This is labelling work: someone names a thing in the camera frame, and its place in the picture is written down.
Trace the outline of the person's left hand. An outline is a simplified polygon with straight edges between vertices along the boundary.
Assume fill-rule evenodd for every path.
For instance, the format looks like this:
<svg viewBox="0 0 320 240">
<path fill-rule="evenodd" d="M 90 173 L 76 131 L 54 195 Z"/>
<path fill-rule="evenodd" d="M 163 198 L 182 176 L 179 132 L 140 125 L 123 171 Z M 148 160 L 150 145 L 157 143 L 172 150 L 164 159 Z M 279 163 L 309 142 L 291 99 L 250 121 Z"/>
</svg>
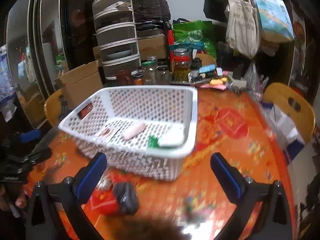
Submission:
<svg viewBox="0 0 320 240">
<path fill-rule="evenodd" d="M 13 185 L 9 187 L 9 192 L 13 193 L 13 196 L 9 197 L 6 193 L 6 188 L 1 185 L 1 210 L 10 211 L 10 204 L 14 203 L 16 207 L 23 209 L 27 205 L 25 192 L 22 185 Z"/>
</svg>

